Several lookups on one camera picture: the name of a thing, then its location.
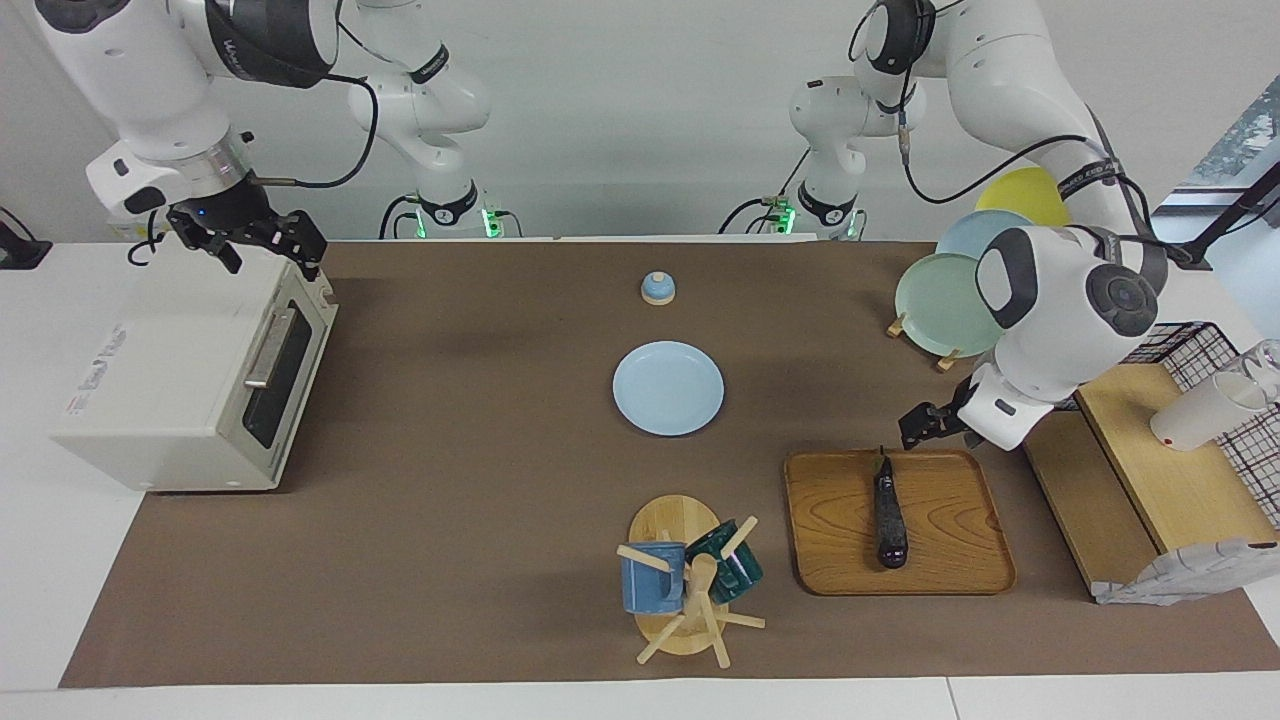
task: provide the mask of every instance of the brown table mat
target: brown table mat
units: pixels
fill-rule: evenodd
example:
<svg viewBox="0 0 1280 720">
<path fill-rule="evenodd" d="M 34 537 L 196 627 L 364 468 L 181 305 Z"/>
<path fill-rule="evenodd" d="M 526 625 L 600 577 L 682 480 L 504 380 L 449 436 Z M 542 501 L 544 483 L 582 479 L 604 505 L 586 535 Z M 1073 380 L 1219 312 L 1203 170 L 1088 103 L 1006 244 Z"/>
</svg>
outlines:
<svg viewBox="0 0 1280 720">
<path fill-rule="evenodd" d="M 995 597 L 817 597 L 792 575 L 790 452 L 891 445 L 968 370 L 884 337 L 924 245 L 349 245 L 276 492 L 148 496 L 63 687 L 1176 673 L 1280 669 L 1243 592 L 1093 605 L 1021 452 L 975 452 L 1018 565 Z M 639 297 L 672 273 L 675 304 Z M 707 351 L 724 406 L 659 439 L 616 410 L 632 347 Z M 956 447 L 951 441 L 937 447 Z M 758 515 L 733 659 L 645 666 L 631 516 L 681 492 Z"/>
</svg>

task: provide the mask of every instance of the light blue plate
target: light blue plate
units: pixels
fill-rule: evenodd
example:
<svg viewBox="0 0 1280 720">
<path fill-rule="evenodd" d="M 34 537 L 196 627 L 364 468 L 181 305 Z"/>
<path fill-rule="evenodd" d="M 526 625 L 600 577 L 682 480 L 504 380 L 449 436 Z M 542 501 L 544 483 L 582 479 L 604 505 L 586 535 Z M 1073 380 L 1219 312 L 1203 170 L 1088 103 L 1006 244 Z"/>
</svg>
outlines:
<svg viewBox="0 0 1280 720">
<path fill-rule="evenodd" d="M 1036 223 L 1010 210 L 974 210 L 956 220 L 938 241 L 938 252 L 982 258 L 996 236 L 1009 228 L 1021 228 Z"/>
<path fill-rule="evenodd" d="M 671 340 L 650 342 L 618 363 L 613 401 L 641 430 L 685 436 L 719 413 L 724 378 L 716 361 L 691 345 Z"/>
</svg>

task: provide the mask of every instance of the white box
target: white box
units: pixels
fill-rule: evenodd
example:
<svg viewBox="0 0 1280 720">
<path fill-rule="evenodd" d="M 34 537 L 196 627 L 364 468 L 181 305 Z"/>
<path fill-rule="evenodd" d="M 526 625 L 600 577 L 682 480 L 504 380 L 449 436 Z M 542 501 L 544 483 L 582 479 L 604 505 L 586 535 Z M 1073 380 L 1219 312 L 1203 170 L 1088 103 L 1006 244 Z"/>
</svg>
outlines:
<svg viewBox="0 0 1280 720">
<path fill-rule="evenodd" d="M 271 489 L 338 306 L 321 273 L 159 246 L 51 437 L 140 491 Z"/>
</svg>

